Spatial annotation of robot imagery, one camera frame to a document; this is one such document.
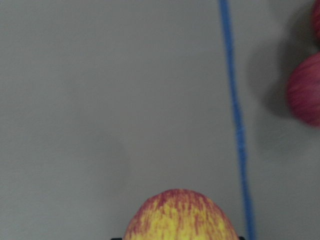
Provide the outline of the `red yellow apple carried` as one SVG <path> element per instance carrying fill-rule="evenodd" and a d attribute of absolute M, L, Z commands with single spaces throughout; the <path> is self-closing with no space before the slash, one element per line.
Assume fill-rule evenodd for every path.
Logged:
<path fill-rule="evenodd" d="M 237 240 L 235 228 L 207 196 L 170 189 L 148 198 L 130 220 L 125 240 Z"/>

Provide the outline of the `brown paper table cover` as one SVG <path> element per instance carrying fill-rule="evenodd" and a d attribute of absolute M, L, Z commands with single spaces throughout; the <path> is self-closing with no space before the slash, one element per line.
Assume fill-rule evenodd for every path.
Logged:
<path fill-rule="evenodd" d="M 311 0 L 230 0 L 258 240 L 320 237 L 320 131 L 289 112 Z M 0 237 L 122 237 L 149 197 L 215 201 L 247 236 L 217 0 L 0 3 Z"/>

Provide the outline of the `red yellow apple front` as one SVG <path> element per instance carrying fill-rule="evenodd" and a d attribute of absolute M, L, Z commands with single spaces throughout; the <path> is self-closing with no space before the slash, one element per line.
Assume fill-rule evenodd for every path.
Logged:
<path fill-rule="evenodd" d="M 286 100 L 294 117 L 312 127 L 320 127 L 320 54 L 301 62 L 291 73 Z"/>

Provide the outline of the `red yellow apple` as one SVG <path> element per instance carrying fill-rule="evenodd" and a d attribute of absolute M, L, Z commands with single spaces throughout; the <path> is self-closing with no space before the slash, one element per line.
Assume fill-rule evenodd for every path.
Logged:
<path fill-rule="evenodd" d="M 294 117 L 312 127 L 320 127 L 320 54 L 301 62 L 291 73 L 286 100 Z"/>
<path fill-rule="evenodd" d="M 320 42 L 320 0 L 315 0 L 311 11 L 311 26 L 314 37 Z"/>

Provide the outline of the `red yellow apple left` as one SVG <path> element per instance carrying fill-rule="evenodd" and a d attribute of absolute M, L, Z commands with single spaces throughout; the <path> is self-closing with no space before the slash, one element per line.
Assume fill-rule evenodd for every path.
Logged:
<path fill-rule="evenodd" d="M 311 11 L 311 26 L 314 37 L 320 42 L 320 0 L 315 0 Z"/>

